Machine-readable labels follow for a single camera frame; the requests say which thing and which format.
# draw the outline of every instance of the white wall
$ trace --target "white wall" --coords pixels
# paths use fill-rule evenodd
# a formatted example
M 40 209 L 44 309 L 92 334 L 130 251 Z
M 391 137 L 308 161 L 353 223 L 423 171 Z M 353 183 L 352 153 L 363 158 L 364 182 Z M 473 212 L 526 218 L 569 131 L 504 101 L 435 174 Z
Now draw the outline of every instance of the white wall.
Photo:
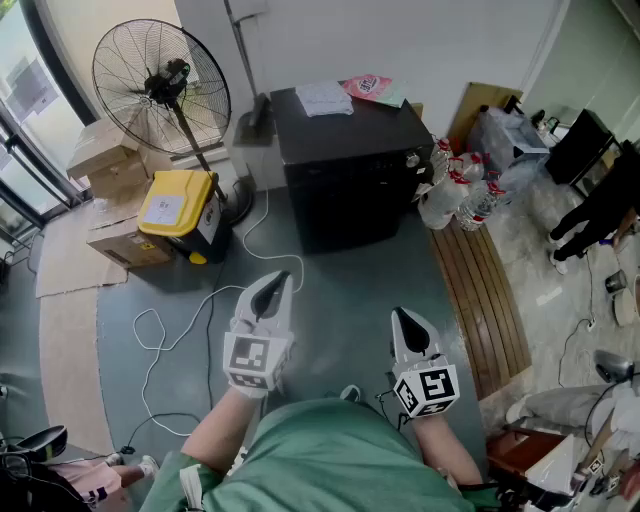
M 222 0 L 175 3 L 185 29 L 219 61 L 237 119 L 251 94 Z M 237 16 L 256 3 L 268 12 L 242 27 L 259 91 L 389 76 L 408 83 L 408 99 L 424 103 L 423 121 L 443 135 L 467 82 L 527 85 L 562 0 L 231 0 Z M 242 156 L 261 165 L 259 152 Z
M 136 18 L 180 26 L 173 0 L 41 0 L 38 8 L 47 9 L 71 72 L 102 116 L 91 78 L 93 53 L 102 36 L 118 23 Z
M 640 41 L 612 2 L 571 2 L 524 107 L 566 124 L 588 108 L 619 140 L 640 137 Z

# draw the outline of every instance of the yellow lid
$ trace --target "yellow lid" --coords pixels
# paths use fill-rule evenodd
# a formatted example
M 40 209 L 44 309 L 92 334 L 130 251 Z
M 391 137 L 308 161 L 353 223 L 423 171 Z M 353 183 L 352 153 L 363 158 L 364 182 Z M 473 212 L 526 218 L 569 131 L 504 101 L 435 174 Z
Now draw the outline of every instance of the yellow lid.
M 205 171 L 156 171 L 153 185 L 138 214 L 143 233 L 184 236 L 198 225 L 213 186 Z

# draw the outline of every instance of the plastic water bottle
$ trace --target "plastic water bottle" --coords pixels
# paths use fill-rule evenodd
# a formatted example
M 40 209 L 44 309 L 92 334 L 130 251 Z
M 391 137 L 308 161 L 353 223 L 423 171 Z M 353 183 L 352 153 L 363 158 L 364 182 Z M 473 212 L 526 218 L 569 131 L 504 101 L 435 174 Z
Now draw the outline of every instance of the plastic water bottle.
M 479 229 L 496 209 L 504 193 L 504 190 L 501 190 L 498 185 L 498 180 L 488 181 L 486 186 L 479 183 L 456 211 L 455 215 L 460 222 L 460 227 L 465 231 Z
M 431 229 L 444 229 L 449 224 L 467 196 L 467 185 L 471 183 L 462 176 L 459 165 L 463 162 L 462 158 L 450 158 L 449 162 L 448 174 L 418 202 L 422 222 Z
M 480 153 L 464 153 L 462 159 L 462 175 L 471 183 L 477 183 L 484 178 L 484 165 Z
M 449 139 L 440 139 L 431 152 L 431 165 L 433 166 L 431 181 L 434 187 L 447 175 L 450 158 L 453 158 L 453 152 L 449 145 Z

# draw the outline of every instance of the white bucket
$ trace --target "white bucket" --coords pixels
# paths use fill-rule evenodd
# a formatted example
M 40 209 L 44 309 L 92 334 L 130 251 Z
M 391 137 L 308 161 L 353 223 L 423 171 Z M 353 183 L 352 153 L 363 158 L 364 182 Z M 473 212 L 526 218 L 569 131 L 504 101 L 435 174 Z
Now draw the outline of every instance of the white bucket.
M 629 288 L 625 288 L 613 296 L 613 311 L 620 327 L 631 325 L 638 317 L 636 300 Z

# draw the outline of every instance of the fan motor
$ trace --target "fan motor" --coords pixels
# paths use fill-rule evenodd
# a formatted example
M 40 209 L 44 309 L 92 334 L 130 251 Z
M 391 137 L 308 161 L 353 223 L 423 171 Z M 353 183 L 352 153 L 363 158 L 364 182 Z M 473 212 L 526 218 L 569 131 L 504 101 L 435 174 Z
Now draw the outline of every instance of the fan motor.
M 182 59 L 170 60 L 159 73 L 144 81 L 145 93 L 152 100 L 173 108 L 187 86 L 191 66 Z

